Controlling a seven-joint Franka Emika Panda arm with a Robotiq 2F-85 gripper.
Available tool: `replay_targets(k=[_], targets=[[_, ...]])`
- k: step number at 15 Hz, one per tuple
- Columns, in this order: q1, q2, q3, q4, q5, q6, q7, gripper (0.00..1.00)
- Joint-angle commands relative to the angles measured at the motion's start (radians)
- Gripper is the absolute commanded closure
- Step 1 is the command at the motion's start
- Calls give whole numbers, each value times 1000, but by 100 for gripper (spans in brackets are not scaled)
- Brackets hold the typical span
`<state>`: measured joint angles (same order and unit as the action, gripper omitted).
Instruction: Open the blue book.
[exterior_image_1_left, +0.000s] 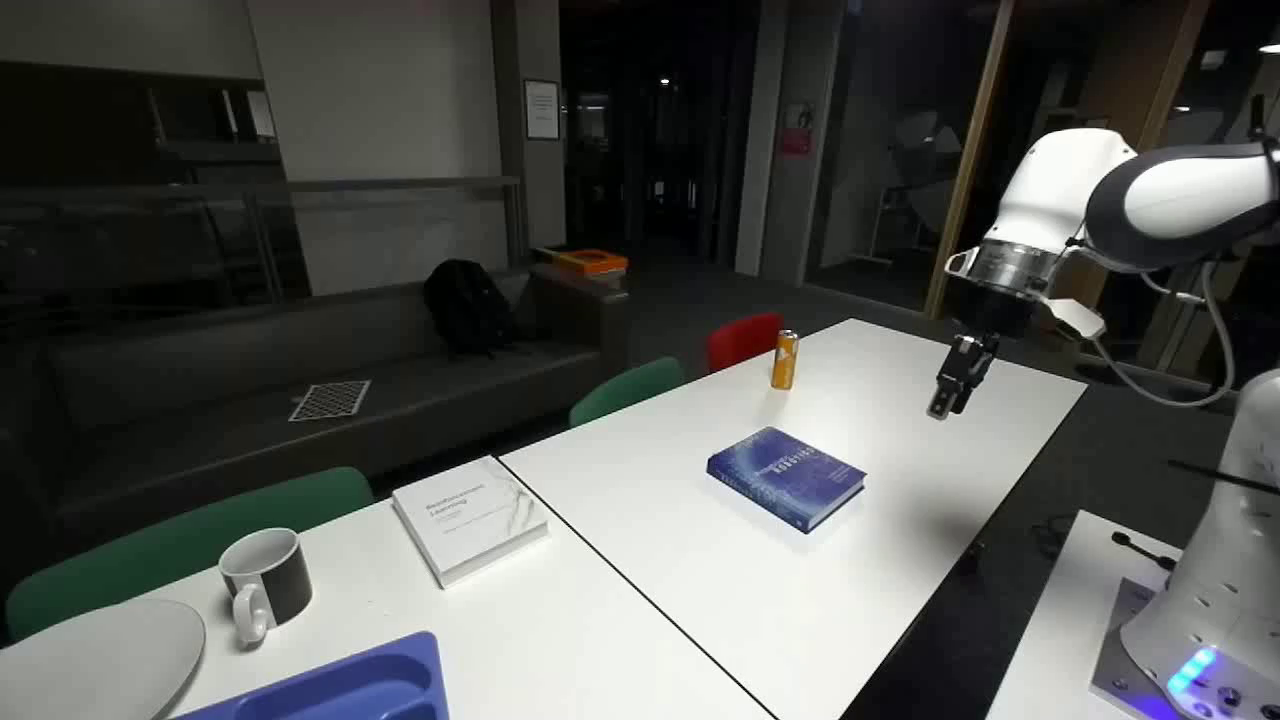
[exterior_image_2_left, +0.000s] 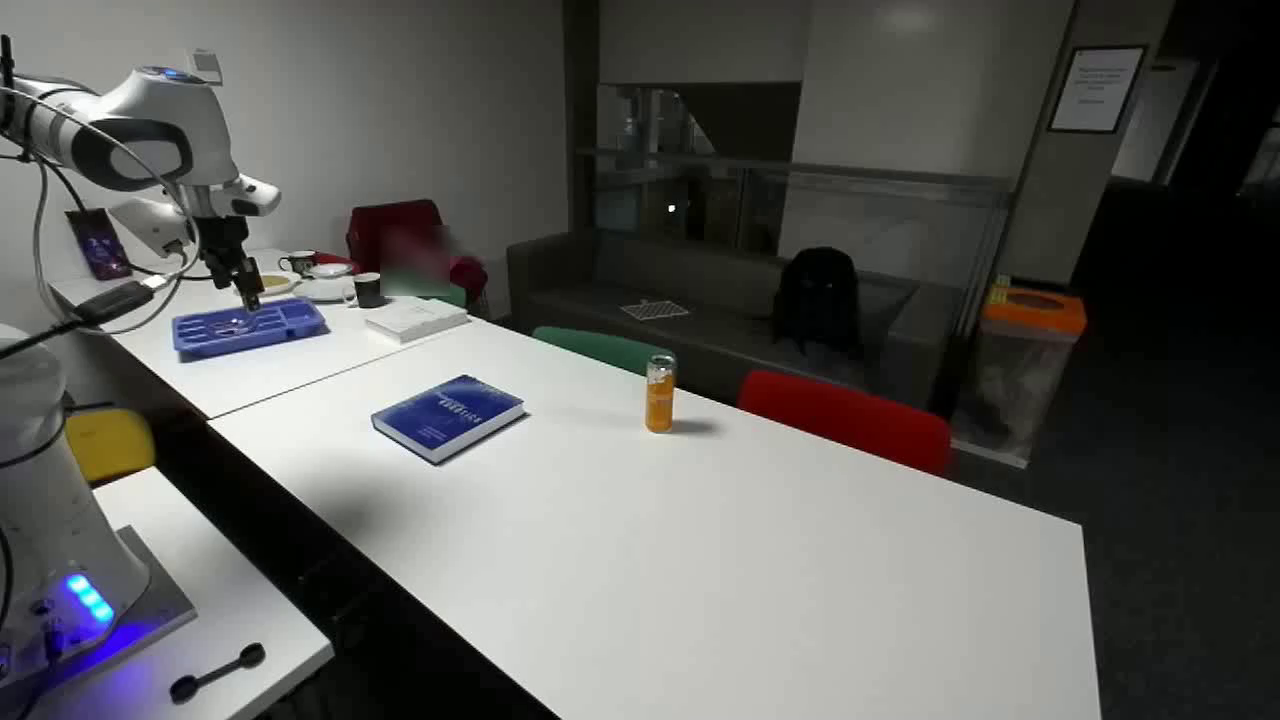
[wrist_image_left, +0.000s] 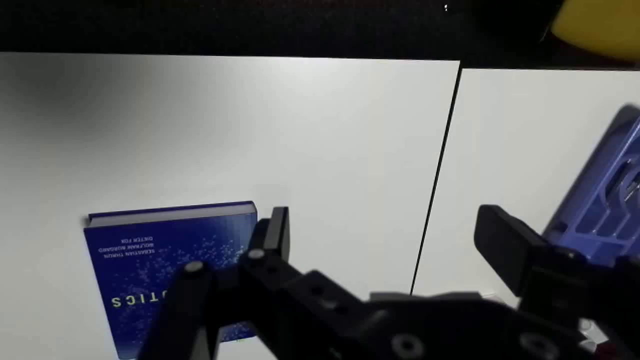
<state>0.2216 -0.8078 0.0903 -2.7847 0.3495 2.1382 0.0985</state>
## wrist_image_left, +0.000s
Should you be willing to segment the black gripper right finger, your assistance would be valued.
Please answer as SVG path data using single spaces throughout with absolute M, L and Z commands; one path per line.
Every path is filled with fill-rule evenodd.
M 640 265 L 618 257 L 593 265 L 575 251 L 553 247 L 495 204 L 476 212 L 474 247 L 512 294 L 517 313 L 580 345 L 580 320 L 591 320 L 618 360 L 640 358 Z

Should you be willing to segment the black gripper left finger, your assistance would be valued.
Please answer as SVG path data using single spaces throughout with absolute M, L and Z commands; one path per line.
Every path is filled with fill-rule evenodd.
M 172 278 L 138 360 L 216 360 L 221 331 L 243 323 L 277 360 L 360 360 L 360 300 L 288 263 L 290 217 L 273 208 L 235 265 L 186 263 Z

